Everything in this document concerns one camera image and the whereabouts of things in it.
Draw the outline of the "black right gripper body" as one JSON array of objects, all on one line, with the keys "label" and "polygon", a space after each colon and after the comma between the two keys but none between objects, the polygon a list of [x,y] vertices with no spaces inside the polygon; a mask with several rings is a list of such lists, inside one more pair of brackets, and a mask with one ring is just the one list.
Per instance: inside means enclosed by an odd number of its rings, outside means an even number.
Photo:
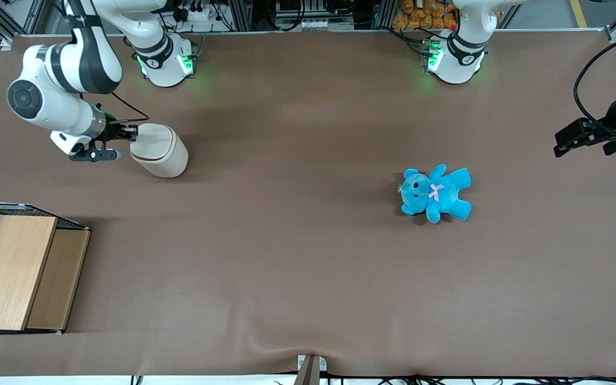
[{"label": "black right gripper body", "polygon": [[93,109],[93,141],[109,142],[121,140],[123,126],[111,114],[100,108]]}]

